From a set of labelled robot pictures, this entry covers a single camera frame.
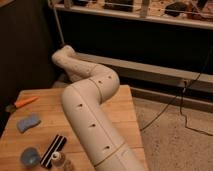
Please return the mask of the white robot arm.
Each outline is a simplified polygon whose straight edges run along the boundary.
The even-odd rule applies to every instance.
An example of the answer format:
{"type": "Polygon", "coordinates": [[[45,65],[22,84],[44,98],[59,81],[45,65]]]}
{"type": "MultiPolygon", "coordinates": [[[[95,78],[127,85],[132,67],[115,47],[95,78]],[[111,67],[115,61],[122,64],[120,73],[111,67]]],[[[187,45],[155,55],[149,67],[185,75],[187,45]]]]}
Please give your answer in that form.
{"type": "Polygon", "coordinates": [[[61,103],[66,119],[95,170],[145,171],[144,165],[101,109],[101,104],[119,89],[117,73],[102,64],[78,59],[69,45],[57,50],[52,61],[68,75],[80,77],[64,89],[61,103]]]}

